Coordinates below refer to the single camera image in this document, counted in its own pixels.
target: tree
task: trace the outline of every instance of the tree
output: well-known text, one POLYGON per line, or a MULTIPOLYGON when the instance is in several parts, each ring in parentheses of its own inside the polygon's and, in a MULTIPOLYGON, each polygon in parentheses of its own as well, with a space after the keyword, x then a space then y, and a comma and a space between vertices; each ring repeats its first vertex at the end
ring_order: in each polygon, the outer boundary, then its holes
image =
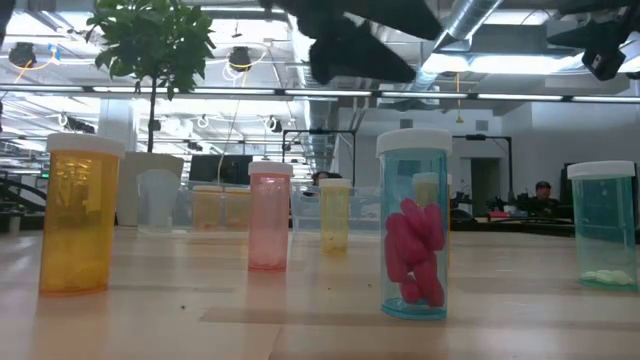
POLYGON ((96 57, 98 68, 106 66, 109 76, 132 76, 140 93, 141 81, 151 80, 148 152, 153 151, 158 88, 167 89, 172 100, 176 91, 191 92, 194 76, 204 79, 206 59, 213 58, 215 45, 209 38, 212 19, 200 6, 189 7, 180 0, 98 0, 87 20, 103 32, 103 48, 96 57))

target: white planter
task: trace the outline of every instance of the white planter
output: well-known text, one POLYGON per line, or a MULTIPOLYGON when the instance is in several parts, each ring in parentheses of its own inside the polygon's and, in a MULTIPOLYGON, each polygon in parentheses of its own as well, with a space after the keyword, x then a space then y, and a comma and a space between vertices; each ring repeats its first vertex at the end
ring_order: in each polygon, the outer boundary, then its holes
POLYGON ((147 170, 163 169, 180 179, 183 165, 183 159, 171 155, 127 152, 125 158, 120 161, 116 207, 118 225, 138 225, 138 175, 147 170))

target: wooden table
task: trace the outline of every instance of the wooden table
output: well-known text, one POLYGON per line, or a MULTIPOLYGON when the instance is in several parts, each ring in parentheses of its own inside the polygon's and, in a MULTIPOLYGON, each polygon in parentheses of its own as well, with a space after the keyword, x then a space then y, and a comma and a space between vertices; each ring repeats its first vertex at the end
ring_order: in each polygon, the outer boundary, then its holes
POLYGON ((235 238, 119 230, 108 293, 38 299, 41 236, 0 238, 0 359, 640 359, 640 297, 576 282, 574 242, 456 233, 449 319, 379 311, 379 249, 296 240, 286 274, 248 274, 235 238))

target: pink pill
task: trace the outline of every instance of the pink pill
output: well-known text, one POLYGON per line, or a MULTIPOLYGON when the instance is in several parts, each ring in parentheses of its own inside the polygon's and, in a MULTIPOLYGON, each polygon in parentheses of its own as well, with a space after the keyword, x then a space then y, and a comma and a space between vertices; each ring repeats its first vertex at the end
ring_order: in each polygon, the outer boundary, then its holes
POLYGON ((387 235, 384 239, 384 261, 387 266, 387 276, 393 282, 402 282, 407 278, 409 266, 400 260, 396 252, 393 238, 387 235))
POLYGON ((415 201, 412 199, 402 200, 400 209, 407 217, 407 220, 409 220, 411 229, 420 236, 420 238, 424 239, 430 235, 429 222, 427 221, 426 214, 415 201))
POLYGON ((438 204, 429 204, 424 209, 424 213, 429 223, 429 236, 427 239, 427 247, 433 251, 441 251, 444 249, 444 228, 442 225, 442 210, 438 204))
POLYGON ((404 302, 407 304, 417 304, 422 298, 420 289, 418 289, 418 284, 410 276, 405 280, 405 282, 400 284, 400 294, 402 295, 404 302))
POLYGON ((438 280, 438 264, 435 254, 429 260, 417 264, 413 268, 420 294, 431 307, 444 306, 444 290, 438 280))
POLYGON ((408 264, 417 264, 427 259, 429 255, 427 248, 413 232, 405 216, 391 214, 386 225, 387 234, 393 238, 400 260, 408 264))

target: yellow pill bottle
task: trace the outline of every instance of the yellow pill bottle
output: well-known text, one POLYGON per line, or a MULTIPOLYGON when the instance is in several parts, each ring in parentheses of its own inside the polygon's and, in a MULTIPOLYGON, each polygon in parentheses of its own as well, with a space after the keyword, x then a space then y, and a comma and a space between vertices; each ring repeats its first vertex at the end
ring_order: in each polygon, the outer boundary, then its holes
POLYGON ((49 135, 40 295, 75 296, 109 284, 118 166, 125 148, 95 135, 49 135))

